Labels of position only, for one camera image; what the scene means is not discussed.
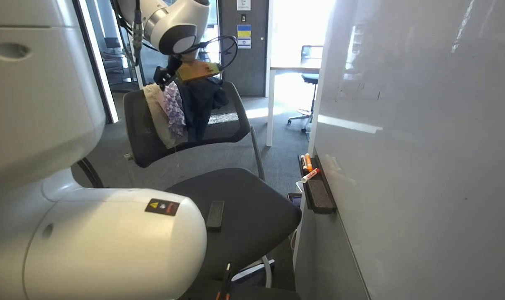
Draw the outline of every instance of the floor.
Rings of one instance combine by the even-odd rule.
[[[252,127],[256,129],[266,182],[279,194],[296,194],[301,177],[297,157],[307,152],[309,136],[302,134],[301,122],[287,126],[289,117],[309,109],[314,92],[299,74],[279,76],[276,81],[276,139],[274,147],[266,147],[267,99],[244,99]],[[242,167],[257,172],[252,141],[247,137],[239,144],[207,146],[167,157],[149,169],[141,169],[131,161],[131,147],[124,124],[124,94],[116,94],[119,124],[107,126],[101,144],[89,156],[106,187],[147,187],[166,191],[184,179],[224,167]],[[89,186],[81,169],[74,169],[76,179]],[[274,287],[296,289],[292,271],[291,241],[271,254],[276,259]]]

